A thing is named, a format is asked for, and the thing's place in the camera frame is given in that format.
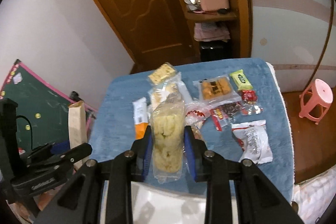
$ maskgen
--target black cable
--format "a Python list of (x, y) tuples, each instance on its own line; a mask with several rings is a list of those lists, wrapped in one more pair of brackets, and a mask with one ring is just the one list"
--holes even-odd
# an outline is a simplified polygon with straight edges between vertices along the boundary
[(30, 123), (30, 121), (25, 117), (25, 116), (23, 116), (23, 115), (18, 115), (18, 116), (16, 116), (16, 119), (17, 118), (22, 118), (22, 119), (25, 119), (27, 122), (28, 122), (28, 124), (29, 124), (29, 126), (30, 126), (30, 146), (31, 146), (31, 150), (33, 150), (33, 129), (32, 129), (32, 124)]

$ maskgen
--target wooden door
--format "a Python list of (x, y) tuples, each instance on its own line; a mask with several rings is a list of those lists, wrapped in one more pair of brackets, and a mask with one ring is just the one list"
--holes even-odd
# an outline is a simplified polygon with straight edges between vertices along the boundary
[(98, 0), (137, 63), (154, 69), (195, 56), (179, 0)]

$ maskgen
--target red candy wrapper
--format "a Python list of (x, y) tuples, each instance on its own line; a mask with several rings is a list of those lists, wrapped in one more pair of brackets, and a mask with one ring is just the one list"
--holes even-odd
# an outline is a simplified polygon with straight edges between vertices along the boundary
[(242, 90), (241, 98), (244, 102), (256, 102), (258, 100), (254, 90)]
[(260, 114), (263, 112), (263, 108), (257, 103), (258, 97), (254, 90), (242, 90), (241, 98), (243, 100), (242, 115)]

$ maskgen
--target blue towel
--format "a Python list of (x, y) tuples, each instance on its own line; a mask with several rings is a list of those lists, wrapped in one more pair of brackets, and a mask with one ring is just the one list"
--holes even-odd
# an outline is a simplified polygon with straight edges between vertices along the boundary
[[(176, 68), (182, 72), (182, 80), (191, 96), (196, 98), (198, 90), (193, 86), (193, 81), (230, 74), (239, 69), (244, 70), (244, 74), (257, 92), (258, 102), (264, 111), (252, 116), (238, 115), (236, 123), (266, 120), (273, 161), (259, 165), (259, 168), (290, 202), (294, 177), (291, 136), (285, 109), (267, 64), (258, 58), (243, 58), (188, 64)], [(148, 71), (121, 76), (112, 81), (91, 133), (89, 143), (93, 148), (92, 159), (110, 160), (130, 149), (135, 137), (132, 102), (144, 96), (147, 102), (150, 102), (147, 93), (151, 88), (147, 81), (150, 73)], [(231, 84), (237, 89), (232, 79)], [(242, 149), (233, 139), (229, 127), (219, 132), (210, 118), (202, 127), (201, 133), (208, 149), (214, 150), (228, 160), (238, 161), (241, 157)], [(205, 183), (193, 182), (186, 168), (183, 168), (180, 180), (164, 184), (159, 184), (150, 170), (146, 182), (172, 191), (202, 195), (206, 192)]]

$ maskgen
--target pink stool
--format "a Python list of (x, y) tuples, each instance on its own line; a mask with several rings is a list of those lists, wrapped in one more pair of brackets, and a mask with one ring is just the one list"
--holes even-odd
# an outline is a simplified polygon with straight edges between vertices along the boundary
[[(304, 105), (303, 97), (306, 93), (311, 94), (311, 97)], [(299, 117), (307, 117), (309, 120), (314, 121), (315, 124), (319, 124), (320, 120), (322, 120), (324, 115), (329, 110), (334, 96), (330, 86), (326, 82), (322, 81), (321, 79), (316, 79), (309, 84), (306, 90), (300, 95), (300, 98), (301, 111), (299, 113)], [(311, 112), (317, 105), (326, 108), (324, 111), (322, 111), (322, 114), (319, 118), (315, 118), (309, 114), (309, 112)]]

